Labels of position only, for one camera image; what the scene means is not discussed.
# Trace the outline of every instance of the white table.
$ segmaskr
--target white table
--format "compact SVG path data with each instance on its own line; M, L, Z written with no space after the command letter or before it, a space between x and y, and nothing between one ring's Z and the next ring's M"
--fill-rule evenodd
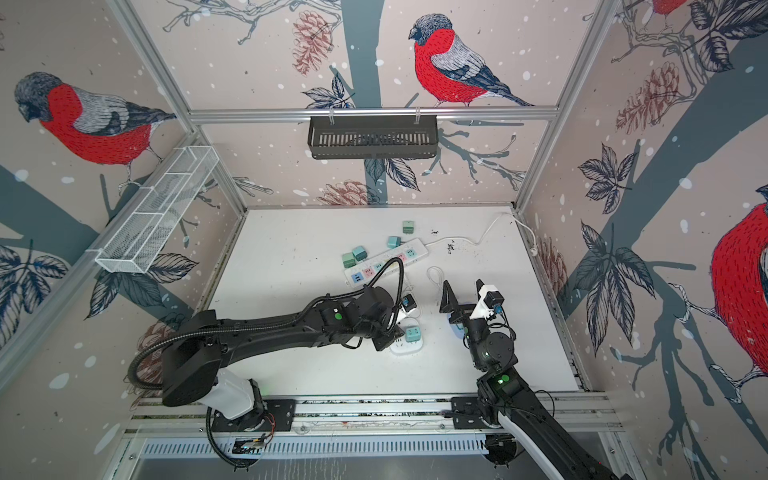
M219 318L232 319L297 312L316 296L353 290L346 285L341 260L353 247L362 245L373 257L387 250L390 235L403 242L418 237L424 244L443 237L477 241L494 218L509 211L508 207L251 210L210 308ZM403 220L415 221L413 235L402 233ZM400 357L388 349L376 352L366 339L357 350L340 345L285 349L236 362L230 369L255 379L262 394L269 396L476 392L481 373L472 366L469 351L446 315L438 312L440 294L426 276L430 266L439 266L460 303L475 301L478 278L499 288L518 336L518 371L534 390L577 390L525 245L509 220L499 220L479 247L460 240L439 243L429 248L424 260L406 267L406 280L422 311L420 352ZM397 274L377 285L394 296Z

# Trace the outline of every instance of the perforated metal strip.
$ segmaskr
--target perforated metal strip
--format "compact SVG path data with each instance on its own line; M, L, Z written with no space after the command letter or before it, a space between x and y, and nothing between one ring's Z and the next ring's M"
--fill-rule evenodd
M232 455L234 439L221 439L219 446ZM486 454L485 435L354 435L315 437L276 437L263 451L234 458L322 458L379 457L403 455ZM211 458L216 454L205 438L148 439L141 458Z

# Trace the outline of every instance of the black basket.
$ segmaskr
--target black basket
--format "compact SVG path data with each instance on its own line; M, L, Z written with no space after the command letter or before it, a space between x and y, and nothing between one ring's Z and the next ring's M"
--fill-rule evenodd
M308 144L317 160L332 158L433 158L437 117L421 115L312 117Z

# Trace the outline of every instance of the white wire basket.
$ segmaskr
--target white wire basket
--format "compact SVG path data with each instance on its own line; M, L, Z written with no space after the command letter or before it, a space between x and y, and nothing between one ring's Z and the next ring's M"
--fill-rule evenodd
M146 273L197 196L219 156L213 147L181 148L168 171L96 257L109 272Z

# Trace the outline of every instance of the power strip socket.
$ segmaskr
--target power strip socket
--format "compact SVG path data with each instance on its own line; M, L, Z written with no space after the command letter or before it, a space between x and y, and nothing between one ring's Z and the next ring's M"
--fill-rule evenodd
M376 273L382 269L384 263L393 257L400 257L403 266L412 265L422 258L429 255L429 250L424 247L424 243L418 238L405 242L399 247L391 248L385 253L364 260L357 265L344 270L346 282L350 286L366 283L371 280ZM389 275L397 271L397 267L389 266L382 276Z
M409 316L407 316L404 319L397 321L397 326L399 326L403 331L405 331L408 328L411 328L412 326L417 326L419 329L422 329L422 327L419 325L419 322L416 319L413 319ZM424 330L422 330L422 337L415 342L406 342L406 336L403 335L395 342L389 346L389 351L394 353L397 356L403 356L403 355L411 355L413 353L418 352L422 347L424 346Z

